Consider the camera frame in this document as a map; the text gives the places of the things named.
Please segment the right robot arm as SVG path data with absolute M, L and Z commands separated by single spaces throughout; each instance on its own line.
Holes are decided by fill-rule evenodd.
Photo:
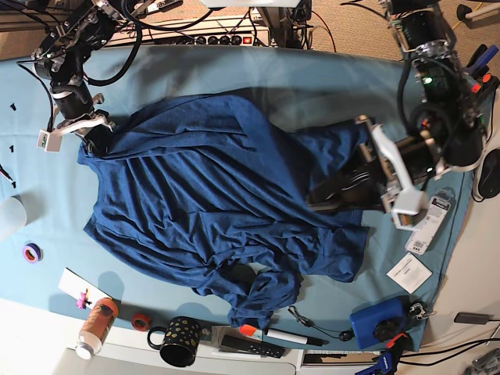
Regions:
M 103 88 L 120 80 L 130 69 L 142 42 L 142 28 L 135 24 L 135 42 L 121 69 L 108 79 L 93 79 L 84 72 L 91 53 L 106 46 L 114 34 L 133 22 L 125 1 L 84 1 L 48 35 L 30 59 L 17 66 L 38 80 L 50 105 L 50 116 L 41 129 L 37 145 L 46 152 L 58 152 L 66 134 L 77 135 L 85 152 L 107 154 L 115 128 L 109 113 L 100 110 L 103 94 L 89 88 Z

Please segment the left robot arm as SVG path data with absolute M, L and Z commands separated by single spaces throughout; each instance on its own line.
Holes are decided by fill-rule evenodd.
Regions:
M 455 51 L 456 37 L 437 1 L 382 1 L 383 17 L 402 52 L 396 106 L 407 136 L 392 141 L 365 116 L 368 133 L 335 176 L 306 198 L 317 212 L 379 209 L 416 216 L 425 188 L 449 171 L 479 163 L 488 128 Z

